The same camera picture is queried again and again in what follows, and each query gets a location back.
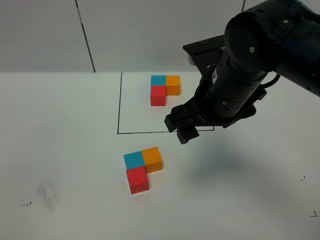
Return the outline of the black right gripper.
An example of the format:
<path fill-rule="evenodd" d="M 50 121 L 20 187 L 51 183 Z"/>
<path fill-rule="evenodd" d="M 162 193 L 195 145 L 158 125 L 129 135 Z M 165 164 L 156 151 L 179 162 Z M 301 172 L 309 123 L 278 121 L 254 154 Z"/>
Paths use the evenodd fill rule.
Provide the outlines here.
<path fill-rule="evenodd" d="M 214 68 L 203 74 L 195 97 L 175 106 L 165 117 L 170 133 L 177 130 L 182 145 L 199 136 L 195 127 L 230 125 L 241 108 L 260 85 L 267 73 L 247 72 L 227 53 L 223 53 Z"/>

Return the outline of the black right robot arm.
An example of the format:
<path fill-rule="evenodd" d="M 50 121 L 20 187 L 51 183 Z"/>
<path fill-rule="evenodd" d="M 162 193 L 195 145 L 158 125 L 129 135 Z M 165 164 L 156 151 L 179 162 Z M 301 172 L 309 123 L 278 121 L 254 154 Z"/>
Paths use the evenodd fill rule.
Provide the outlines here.
<path fill-rule="evenodd" d="M 201 79 L 164 120 L 182 144 L 199 136 L 197 127 L 227 128 L 252 117 L 280 77 L 320 93 L 320 16 L 299 0 L 266 0 L 233 17 L 223 35 L 183 49 Z M 270 72 L 276 78 L 263 83 Z"/>

